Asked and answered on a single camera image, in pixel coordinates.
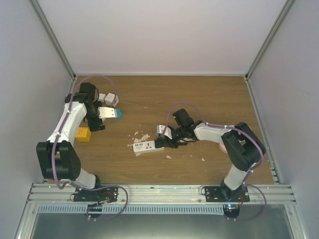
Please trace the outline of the aluminium corner post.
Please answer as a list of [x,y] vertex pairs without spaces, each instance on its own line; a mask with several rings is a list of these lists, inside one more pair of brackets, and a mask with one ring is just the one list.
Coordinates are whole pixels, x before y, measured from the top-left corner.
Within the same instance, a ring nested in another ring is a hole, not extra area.
[[71,64],[69,63],[54,31],[51,27],[41,5],[37,0],[29,0],[29,3],[31,4],[36,16],[38,17],[39,21],[41,22],[46,34],[48,35],[53,47],[55,48],[57,54],[59,55],[64,67],[66,68],[68,74],[70,75],[72,80],[75,80],[76,74],[74,73]]
[[261,48],[259,49],[256,57],[254,58],[249,70],[245,74],[245,80],[248,81],[252,76],[253,72],[255,71],[256,67],[258,66],[260,60],[262,59],[263,55],[265,54],[266,50],[270,46],[272,40],[274,39],[276,33],[278,32],[279,28],[285,21],[287,15],[289,14],[291,8],[293,7],[295,0],[286,0],[279,15],[277,16],[274,24],[272,25],[269,33],[267,34]]

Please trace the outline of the black charger plug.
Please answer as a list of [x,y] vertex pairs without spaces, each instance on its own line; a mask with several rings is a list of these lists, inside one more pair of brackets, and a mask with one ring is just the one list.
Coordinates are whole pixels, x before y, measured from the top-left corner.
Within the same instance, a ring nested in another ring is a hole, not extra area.
[[163,138],[158,138],[155,140],[155,148],[162,148],[166,146],[166,140]]

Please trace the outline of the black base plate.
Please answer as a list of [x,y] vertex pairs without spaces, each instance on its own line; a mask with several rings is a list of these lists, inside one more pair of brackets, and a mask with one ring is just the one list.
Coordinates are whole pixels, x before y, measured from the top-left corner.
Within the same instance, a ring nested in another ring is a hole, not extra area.
[[118,187],[108,187],[98,191],[88,191],[76,189],[69,199],[72,202],[93,202],[93,203],[111,203],[116,202],[118,196]]
[[226,186],[204,186],[200,193],[205,197],[206,202],[250,202],[248,189],[241,186],[233,191]]

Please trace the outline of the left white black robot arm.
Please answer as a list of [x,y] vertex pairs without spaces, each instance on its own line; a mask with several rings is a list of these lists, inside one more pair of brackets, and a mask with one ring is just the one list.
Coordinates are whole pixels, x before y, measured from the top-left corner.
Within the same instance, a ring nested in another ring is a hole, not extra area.
[[97,185],[97,177],[82,169],[80,159],[73,147],[78,128],[86,119],[91,132],[104,130],[105,126],[95,100],[97,88],[91,83],[80,84],[79,92],[65,98],[64,112],[60,121],[45,142],[39,142],[36,153],[44,179],[73,183],[86,188],[85,195],[91,201],[98,201],[103,189]]

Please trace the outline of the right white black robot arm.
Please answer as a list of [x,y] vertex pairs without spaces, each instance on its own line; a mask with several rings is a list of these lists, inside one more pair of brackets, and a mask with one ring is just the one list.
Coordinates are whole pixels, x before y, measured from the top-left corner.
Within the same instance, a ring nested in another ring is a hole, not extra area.
[[194,121],[185,109],[173,113],[178,125],[158,125],[155,148],[178,148],[191,141],[211,141],[221,144],[232,163],[220,184],[221,197],[231,202],[243,192],[244,183],[250,173],[264,160],[266,149],[251,128],[244,122],[236,125],[210,124],[204,120]]

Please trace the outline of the left aluminium corner post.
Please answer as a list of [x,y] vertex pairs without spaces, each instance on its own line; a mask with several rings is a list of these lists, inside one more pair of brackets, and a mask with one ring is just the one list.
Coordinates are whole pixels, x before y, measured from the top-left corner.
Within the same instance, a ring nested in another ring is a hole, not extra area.
[[66,68],[68,74],[70,75],[72,80],[75,80],[76,74],[74,73],[71,64],[69,63],[54,31],[51,27],[41,5],[37,0],[29,0],[29,3],[31,4],[36,16],[38,17],[39,21],[41,22],[46,34],[48,35],[53,47],[55,48],[57,54],[59,55],[64,67]]

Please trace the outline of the yellow plug adapter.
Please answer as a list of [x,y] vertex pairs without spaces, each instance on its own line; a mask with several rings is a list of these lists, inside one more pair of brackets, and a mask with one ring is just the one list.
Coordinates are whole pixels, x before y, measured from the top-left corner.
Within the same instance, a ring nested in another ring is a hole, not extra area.
[[92,132],[88,127],[79,127],[76,132],[75,138],[79,142],[89,142],[91,139],[91,135]]

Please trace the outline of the white cube socket tiger sticker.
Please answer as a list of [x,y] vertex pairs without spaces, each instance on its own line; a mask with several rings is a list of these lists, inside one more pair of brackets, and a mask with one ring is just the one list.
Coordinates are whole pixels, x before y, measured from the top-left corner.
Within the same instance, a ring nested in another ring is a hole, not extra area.
[[106,103],[106,105],[108,107],[113,107],[115,108],[117,106],[117,104],[119,103],[119,98],[117,95],[113,94],[113,93],[108,93],[105,98],[104,101]]

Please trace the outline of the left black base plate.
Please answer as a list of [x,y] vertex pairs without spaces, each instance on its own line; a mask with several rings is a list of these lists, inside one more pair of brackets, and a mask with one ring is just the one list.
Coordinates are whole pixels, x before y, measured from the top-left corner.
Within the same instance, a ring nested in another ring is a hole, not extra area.
[[88,191],[76,189],[69,199],[72,202],[93,202],[93,203],[111,203],[116,202],[118,196],[118,187],[108,187],[98,191]]

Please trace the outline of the blue plug adapter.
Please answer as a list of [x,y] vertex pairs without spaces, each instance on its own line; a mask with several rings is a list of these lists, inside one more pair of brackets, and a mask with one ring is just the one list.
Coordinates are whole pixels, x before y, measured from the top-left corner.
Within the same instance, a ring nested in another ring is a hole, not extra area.
[[116,109],[116,117],[113,120],[119,120],[122,117],[120,109]]

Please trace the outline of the aluminium front rail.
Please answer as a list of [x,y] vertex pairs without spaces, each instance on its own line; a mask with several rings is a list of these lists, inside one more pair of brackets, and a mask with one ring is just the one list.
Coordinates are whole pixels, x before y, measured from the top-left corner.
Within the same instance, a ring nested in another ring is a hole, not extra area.
[[[204,196],[202,185],[122,185],[128,192],[119,189],[116,204],[150,204],[150,205],[193,205],[209,204]],[[70,203],[70,195],[75,192],[72,186],[60,190],[53,184],[33,184],[28,203]],[[296,200],[289,185],[258,185],[257,189],[248,187],[248,204],[295,204]]]

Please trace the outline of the pink round power socket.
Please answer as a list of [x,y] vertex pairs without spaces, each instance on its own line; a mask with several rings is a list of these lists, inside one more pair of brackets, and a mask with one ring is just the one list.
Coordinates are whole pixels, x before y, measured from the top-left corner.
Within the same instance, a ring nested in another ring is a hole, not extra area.
[[219,144],[218,147],[222,152],[227,153],[227,150],[224,144]]

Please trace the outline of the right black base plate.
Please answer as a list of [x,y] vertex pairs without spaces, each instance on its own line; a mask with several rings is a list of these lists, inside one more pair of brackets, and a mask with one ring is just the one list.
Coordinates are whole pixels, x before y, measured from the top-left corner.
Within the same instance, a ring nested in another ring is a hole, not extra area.
[[205,197],[206,202],[250,202],[248,189],[241,186],[233,191],[226,186],[204,186],[200,193]]

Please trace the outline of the white power strip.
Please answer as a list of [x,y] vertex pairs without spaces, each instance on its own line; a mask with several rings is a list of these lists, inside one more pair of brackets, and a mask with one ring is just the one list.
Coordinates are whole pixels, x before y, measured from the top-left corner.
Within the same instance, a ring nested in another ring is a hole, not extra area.
[[155,141],[136,142],[133,144],[133,151],[135,154],[150,153],[162,151],[164,147],[156,147]]

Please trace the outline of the right aluminium corner post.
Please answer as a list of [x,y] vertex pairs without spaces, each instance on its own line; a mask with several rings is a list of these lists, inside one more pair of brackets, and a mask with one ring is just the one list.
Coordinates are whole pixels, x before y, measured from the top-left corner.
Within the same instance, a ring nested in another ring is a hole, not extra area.
[[249,70],[245,74],[245,80],[248,81],[252,76],[253,72],[255,71],[256,67],[258,66],[260,60],[262,59],[263,55],[265,54],[266,50],[270,46],[272,40],[274,39],[276,33],[278,32],[279,28],[285,21],[287,15],[289,14],[291,8],[293,7],[295,0],[286,0],[279,15],[277,16],[274,24],[272,25],[269,33],[267,34],[261,48],[259,49],[256,57],[254,58]]

